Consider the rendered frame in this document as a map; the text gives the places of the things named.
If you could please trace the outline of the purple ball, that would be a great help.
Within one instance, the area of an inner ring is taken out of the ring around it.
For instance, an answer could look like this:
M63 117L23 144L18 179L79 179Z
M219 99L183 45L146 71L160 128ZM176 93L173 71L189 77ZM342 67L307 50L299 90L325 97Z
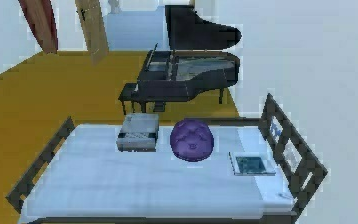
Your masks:
M199 162L212 154L214 137L206 123L197 119L183 119L171 131L170 146L177 158Z

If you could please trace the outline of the black grand piano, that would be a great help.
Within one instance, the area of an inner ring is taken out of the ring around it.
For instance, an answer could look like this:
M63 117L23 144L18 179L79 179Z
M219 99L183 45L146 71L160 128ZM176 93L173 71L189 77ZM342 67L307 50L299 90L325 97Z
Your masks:
M239 29L202 19L190 5L167 5L169 49L148 52L130 100L142 107L153 102L188 102L199 94L238 82L240 59L226 50L242 38Z

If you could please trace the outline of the grey laptop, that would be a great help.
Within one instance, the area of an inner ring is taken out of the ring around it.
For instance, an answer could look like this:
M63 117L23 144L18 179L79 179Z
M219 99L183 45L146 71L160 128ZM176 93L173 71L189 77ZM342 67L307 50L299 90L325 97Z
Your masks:
M130 113L125 116L116 141L121 152L155 152L159 132L159 116Z

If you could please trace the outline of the black piano bench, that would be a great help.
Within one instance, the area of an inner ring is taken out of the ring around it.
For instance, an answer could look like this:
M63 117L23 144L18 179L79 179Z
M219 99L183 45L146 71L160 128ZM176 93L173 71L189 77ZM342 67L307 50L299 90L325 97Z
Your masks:
M137 83L126 83L118 97L118 100L121 102L123 114L126 114L125 102L131 102L132 110L135 110L135 103L138 103L141 107L141 112L146 112L147 102L143 100L138 92Z

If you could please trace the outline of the white book with teal cover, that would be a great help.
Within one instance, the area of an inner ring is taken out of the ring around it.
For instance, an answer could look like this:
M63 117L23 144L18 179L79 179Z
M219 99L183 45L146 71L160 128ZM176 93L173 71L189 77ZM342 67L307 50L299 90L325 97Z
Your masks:
M236 176L274 176L276 174L273 163L263 153L230 152L229 158Z

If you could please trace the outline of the light wooden room door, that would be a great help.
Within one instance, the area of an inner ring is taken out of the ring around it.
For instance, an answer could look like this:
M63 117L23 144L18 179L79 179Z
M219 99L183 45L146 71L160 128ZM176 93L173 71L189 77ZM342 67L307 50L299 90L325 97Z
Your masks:
M90 53L92 63L98 64L109 52L107 36L102 18L99 0L75 0L76 11L86 10L86 20L78 14L86 47Z

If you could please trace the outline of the white bed with dark frame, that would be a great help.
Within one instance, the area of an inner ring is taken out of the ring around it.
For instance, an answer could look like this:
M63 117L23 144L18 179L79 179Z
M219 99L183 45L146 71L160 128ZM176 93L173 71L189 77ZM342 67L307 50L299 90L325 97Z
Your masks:
M19 224L295 224L327 174L273 98L258 118L206 123L212 154L177 158L173 126L155 152L121 152L121 125L66 119L7 195ZM274 176L236 176L230 152L265 154Z

